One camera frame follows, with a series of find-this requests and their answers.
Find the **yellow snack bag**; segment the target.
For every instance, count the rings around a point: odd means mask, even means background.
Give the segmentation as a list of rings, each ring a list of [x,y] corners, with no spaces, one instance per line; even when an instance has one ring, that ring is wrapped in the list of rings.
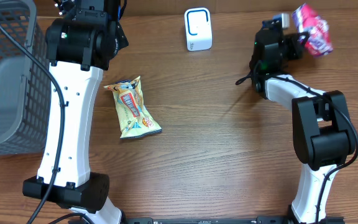
[[[140,76],[104,86],[112,92],[121,129],[120,139],[142,138],[162,132],[144,104]]]

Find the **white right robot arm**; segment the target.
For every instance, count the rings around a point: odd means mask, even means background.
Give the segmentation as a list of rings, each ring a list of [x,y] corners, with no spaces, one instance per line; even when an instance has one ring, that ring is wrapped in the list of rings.
[[[263,28],[255,35],[249,77],[257,93],[291,111],[293,147],[302,163],[288,223],[344,223],[327,217],[326,202],[336,174],[358,156],[357,133],[340,91],[312,89],[285,73],[283,63],[301,57],[298,34]]]

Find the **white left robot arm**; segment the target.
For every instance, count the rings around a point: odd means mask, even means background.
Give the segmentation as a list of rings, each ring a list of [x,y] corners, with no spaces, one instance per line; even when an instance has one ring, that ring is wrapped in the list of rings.
[[[92,172],[89,141],[94,102],[103,73],[128,46],[120,25],[127,3],[57,1],[60,18],[45,40],[54,78],[47,140],[37,175],[24,181],[25,196],[69,209],[86,223],[124,223],[108,197],[109,176]]]

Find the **red purple pad pack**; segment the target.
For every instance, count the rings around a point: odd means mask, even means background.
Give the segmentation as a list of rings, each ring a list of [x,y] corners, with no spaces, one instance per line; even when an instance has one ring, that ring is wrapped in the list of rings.
[[[298,33],[309,33],[305,49],[312,56],[320,57],[333,51],[328,22],[319,16],[309,4],[304,3],[296,9],[292,14],[292,19]]]

